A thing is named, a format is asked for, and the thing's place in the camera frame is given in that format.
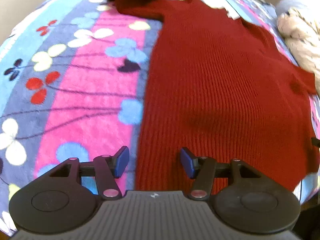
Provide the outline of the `dark red knit sweater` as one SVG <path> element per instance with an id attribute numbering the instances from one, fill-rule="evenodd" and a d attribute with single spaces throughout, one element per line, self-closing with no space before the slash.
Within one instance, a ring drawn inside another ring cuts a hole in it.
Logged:
<path id="1" fill-rule="evenodd" d="M 109 0 L 159 20 L 144 95 L 135 188 L 190 189 L 178 153 L 240 159 L 293 191 L 319 168 L 310 95 L 315 76 L 281 54 L 266 29 L 201 0 Z"/>

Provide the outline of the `colourful floral bed blanket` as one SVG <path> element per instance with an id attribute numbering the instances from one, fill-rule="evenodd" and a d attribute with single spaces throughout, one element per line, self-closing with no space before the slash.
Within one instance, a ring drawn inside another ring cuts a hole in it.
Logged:
<path id="1" fill-rule="evenodd" d="M 300 67 L 268 14 L 252 10 L 255 1 L 201 1 L 266 29 L 278 51 Z M 162 27 L 159 20 L 119 13 L 109 0 L 50 0 L 1 46 L 1 232 L 12 239 L 296 239 L 291 230 L 251 234 L 227 226 L 207 202 L 188 198 L 194 181 L 185 170 L 188 191 L 135 188 L 150 56 Z M 319 98 L 309 99 L 311 143 L 319 150 Z M 122 198 L 102 202 L 71 231 L 16 228 L 9 202 L 18 190 L 68 158 L 93 161 L 122 146 L 130 152 L 116 180 Z M 315 174 L 289 190 L 300 206 L 319 189 Z"/>

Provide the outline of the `cream star pattern duvet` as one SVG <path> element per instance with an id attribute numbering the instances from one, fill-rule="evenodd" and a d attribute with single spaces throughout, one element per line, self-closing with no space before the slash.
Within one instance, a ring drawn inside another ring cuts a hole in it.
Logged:
<path id="1" fill-rule="evenodd" d="M 298 65 L 319 80 L 319 14 L 291 7 L 277 19 L 277 27 Z"/>

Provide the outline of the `grey blue pillow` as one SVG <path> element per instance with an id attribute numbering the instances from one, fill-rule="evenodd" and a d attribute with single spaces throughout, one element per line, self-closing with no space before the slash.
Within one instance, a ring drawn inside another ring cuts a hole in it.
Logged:
<path id="1" fill-rule="evenodd" d="M 293 8 L 306 8 L 308 4 L 300 0 L 281 0 L 276 6 L 276 15 L 279 16 L 284 12 L 287 12 L 291 7 Z"/>

